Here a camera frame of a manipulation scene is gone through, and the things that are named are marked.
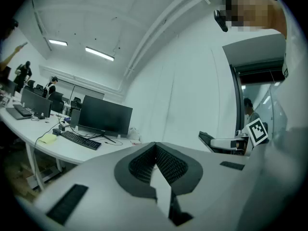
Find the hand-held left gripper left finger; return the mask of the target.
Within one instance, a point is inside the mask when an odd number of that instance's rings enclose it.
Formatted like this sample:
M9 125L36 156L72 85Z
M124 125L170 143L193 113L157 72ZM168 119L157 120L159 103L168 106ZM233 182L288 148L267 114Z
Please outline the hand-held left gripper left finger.
M171 231L174 224L154 199L138 198L122 189L114 168L123 157L141 149L132 146L89 159L49 185L34 201L44 214L75 184L88 189L64 224L70 231Z

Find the white plastic bag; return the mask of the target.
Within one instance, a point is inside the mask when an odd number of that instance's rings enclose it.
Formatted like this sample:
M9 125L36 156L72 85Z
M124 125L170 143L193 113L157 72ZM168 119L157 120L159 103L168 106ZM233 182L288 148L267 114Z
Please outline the white plastic bag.
M138 130L134 127L130 127L128 129L128 134L127 134L127 138L130 140L140 140L140 134L138 132Z

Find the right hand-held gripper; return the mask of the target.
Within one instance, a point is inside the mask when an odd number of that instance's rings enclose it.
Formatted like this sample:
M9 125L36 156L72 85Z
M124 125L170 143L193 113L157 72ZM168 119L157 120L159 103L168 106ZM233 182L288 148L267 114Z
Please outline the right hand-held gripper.
M249 156L254 147L268 138L268 133L263 122L260 118L257 118L248 123L242 130L236 131L233 139L214 139L214 137L202 131L199 132L198 138L212 153L216 152L215 149L221 149Z

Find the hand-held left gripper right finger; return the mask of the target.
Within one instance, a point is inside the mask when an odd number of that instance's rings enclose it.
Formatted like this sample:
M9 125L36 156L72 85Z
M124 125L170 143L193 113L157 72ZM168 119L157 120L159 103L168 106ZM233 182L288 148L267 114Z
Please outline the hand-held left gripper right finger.
M262 168L262 152L249 157L155 144L156 162L171 186L171 219L155 231L242 231L246 204Z

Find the white desk leg frame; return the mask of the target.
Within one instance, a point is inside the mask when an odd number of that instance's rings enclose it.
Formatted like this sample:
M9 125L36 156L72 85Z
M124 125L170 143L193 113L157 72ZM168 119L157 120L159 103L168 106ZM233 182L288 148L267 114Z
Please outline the white desk leg frame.
M26 181L31 189L40 188L41 191L45 189L45 183L59 176L63 171L63 166L61 160L58 158L55 159L56 165L48 167L47 169L40 171L35 156L34 146L26 143L26 153L30 164L30 169L32 170L33 175L26 178Z

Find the small black computer monitor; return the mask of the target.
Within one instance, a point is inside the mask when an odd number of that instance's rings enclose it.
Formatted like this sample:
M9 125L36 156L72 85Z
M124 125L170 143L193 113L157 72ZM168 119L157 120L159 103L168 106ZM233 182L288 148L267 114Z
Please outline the small black computer monitor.
M52 101L43 98L29 90L23 90L21 96L21 104L31 109L35 113L43 114L45 118L49 118L51 114Z

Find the black box on desk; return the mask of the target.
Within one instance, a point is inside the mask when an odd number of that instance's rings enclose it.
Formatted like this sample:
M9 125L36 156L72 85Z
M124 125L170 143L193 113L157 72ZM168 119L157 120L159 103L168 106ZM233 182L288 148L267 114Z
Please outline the black box on desk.
M28 111L25 107L23 107L20 104L14 104L13 107L23 117L30 117L30 116L32 116L32 113L30 111Z

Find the yellow notepad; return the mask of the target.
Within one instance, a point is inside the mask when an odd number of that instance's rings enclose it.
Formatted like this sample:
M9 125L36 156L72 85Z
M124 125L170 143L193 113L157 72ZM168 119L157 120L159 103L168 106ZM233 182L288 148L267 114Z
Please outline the yellow notepad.
M44 134L38 140L44 144L51 144L57 140L57 136L54 134Z

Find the person's white shirt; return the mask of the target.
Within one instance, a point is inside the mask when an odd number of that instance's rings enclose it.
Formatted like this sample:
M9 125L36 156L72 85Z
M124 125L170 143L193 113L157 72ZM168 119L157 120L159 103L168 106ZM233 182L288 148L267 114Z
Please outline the person's white shirt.
M289 8L273 2L271 28L285 36L285 77L275 93L285 129L256 146L244 170L253 184L237 231L297 231L308 202L308 42Z

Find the white ceiling pipes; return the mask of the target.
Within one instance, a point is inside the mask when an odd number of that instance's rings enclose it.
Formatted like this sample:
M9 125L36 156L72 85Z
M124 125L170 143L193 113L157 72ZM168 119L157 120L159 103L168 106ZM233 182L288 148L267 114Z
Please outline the white ceiling pipes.
M210 0L173 0L156 18L156 20L144 34L136 50L134 51L128 66L126 67L124 78L127 79L132 74L139 61L170 25L172 25L189 9L203 1L208 5L211 4Z

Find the long ceiling light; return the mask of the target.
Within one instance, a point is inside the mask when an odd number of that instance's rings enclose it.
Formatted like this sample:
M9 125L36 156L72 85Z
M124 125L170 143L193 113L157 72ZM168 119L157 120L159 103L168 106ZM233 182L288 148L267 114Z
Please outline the long ceiling light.
M103 52L97 51L97 50L92 49L92 48L89 48L89 47L85 47L85 51L86 51L86 52L89 52L89 53L92 53L92 54L94 54L94 55L100 56L100 57L102 57L102 58L104 58L104 59L106 59L106 60L112 61L112 62L113 62L114 59L115 59L113 56L110 56L110 55L108 55L108 54L105 54L105 53L103 53Z

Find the large black computer monitor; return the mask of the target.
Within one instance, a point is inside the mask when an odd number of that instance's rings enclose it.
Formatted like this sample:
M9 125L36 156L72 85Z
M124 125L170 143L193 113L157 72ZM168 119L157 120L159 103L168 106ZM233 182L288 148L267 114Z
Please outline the large black computer monitor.
M78 129L105 137L116 145L111 137L125 138L133 109L90 96L85 96L78 121Z

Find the black keyboard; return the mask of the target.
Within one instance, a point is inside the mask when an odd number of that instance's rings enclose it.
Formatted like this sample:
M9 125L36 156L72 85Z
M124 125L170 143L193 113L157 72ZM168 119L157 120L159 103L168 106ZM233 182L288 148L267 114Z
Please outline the black keyboard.
M60 135L72 142L75 142L81 146L87 147L92 150L97 150L101 146L100 142L92 141L70 131L64 131L60 133Z

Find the grey desktop computer box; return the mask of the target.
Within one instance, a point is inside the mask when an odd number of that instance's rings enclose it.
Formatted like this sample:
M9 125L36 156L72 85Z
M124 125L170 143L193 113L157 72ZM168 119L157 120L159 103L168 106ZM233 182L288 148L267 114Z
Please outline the grey desktop computer box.
M70 127L75 128L79 123L80 110L73 109L71 113Z

